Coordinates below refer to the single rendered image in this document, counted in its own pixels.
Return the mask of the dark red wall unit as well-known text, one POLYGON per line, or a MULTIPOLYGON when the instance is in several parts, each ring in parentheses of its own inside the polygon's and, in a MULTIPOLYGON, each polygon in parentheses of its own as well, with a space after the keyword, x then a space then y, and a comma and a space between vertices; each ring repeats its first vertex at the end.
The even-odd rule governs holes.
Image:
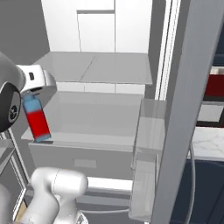
POLYGON ((196 125, 224 128, 224 66, 211 68, 196 125))

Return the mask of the glass fridge shelf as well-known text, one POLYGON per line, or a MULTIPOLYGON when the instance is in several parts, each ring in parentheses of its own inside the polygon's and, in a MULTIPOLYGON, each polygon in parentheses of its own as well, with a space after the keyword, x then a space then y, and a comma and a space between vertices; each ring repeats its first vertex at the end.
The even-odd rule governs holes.
POLYGON ((140 94, 58 91, 44 106, 51 140, 130 150, 142 98, 140 94))
POLYGON ((49 52, 36 61, 56 81, 152 84, 148 56, 122 52, 49 52))

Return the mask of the dark blue cupboard run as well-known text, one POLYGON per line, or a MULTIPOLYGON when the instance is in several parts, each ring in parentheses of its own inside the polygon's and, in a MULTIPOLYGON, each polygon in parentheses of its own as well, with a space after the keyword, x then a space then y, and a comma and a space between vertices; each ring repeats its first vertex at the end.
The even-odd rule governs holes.
MULTIPOLYGON (((224 162, 195 161, 196 186, 189 224, 224 224, 224 162)), ((191 195, 191 161, 187 160, 170 224, 184 224, 191 195)))

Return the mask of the grey fridge door with racks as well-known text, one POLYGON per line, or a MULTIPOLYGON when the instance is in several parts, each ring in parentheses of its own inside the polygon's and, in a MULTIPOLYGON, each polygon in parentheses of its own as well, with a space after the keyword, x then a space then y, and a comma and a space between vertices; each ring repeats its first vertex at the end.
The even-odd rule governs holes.
POLYGON ((0 134, 1 140, 11 140, 12 155, 0 177, 0 183, 10 192, 10 221, 15 221, 20 207, 26 206, 24 197, 29 182, 28 170, 25 167, 27 144, 19 139, 12 129, 0 134))

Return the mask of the clear fridge door bin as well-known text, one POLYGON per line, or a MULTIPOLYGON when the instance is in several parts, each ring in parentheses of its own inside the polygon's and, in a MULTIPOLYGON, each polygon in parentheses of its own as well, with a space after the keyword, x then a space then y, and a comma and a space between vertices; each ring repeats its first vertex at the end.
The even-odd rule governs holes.
POLYGON ((165 140, 166 101, 141 100, 133 159, 129 217, 150 222, 165 140))

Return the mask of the grey fridge drawer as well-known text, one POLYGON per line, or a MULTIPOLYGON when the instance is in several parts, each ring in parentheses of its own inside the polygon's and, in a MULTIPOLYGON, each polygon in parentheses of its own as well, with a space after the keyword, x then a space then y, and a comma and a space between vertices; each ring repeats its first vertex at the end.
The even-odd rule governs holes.
POLYGON ((30 143, 35 167, 50 166, 83 172, 88 177, 132 179, 130 151, 30 143))

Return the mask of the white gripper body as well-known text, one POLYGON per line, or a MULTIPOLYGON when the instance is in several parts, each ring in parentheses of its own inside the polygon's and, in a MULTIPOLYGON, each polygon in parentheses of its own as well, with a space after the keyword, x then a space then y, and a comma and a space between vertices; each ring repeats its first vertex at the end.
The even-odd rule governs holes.
POLYGON ((21 67, 21 70, 25 79, 24 87, 20 91, 22 95, 56 86, 54 77, 42 67, 21 67))

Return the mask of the blue and red liquor bottle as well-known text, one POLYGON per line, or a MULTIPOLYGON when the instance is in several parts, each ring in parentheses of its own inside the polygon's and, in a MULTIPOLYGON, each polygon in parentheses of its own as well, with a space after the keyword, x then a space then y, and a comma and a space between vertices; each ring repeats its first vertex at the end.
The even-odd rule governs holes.
POLYGON ((23 108, 35 142, 51 137, 41 101, 33 94, 23 97, 23 108))

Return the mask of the white and grey fridge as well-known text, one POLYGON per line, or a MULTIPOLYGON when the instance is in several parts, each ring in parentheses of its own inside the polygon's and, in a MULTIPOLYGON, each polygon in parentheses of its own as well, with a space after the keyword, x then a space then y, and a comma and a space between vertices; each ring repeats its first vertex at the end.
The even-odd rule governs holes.
MULTIPOLYGON (((0 0, 0 52, 22 66, 37 65, 37 60, 51 52, 144 53, 148 56, 151 85, 55 80, 55 87, 47 87, 36 94, 43 110, 58 91, 141 95, 145 99, 163 101, 159 85, 165 63, 165 20, 170 3, 171 0, 0 0)), ((37 143, 23 110, 10 129, 27 144, 25 167, 29 174, 24 196, 26 206, 20 207, 16 221, 20 221, 32 201, 31 177, 40 168, 35 167, 30 143, 130 151, 133 159, 134 145, 130 150, 112 146, 71 146, 52 141, 52 135, 37 143)), ((0 153, 1 177, 12 155, 11 140, 0 139, 0 153)), ((133 171, 131 180, 86 177, 87 190, 76 199, 76 204, 88 224, 93 217, 104 222, 109 221, 112 214, 129 217, 133 171)), ((0 183, 0 224, 10 220, 10 200, 10 192, 0 183)))

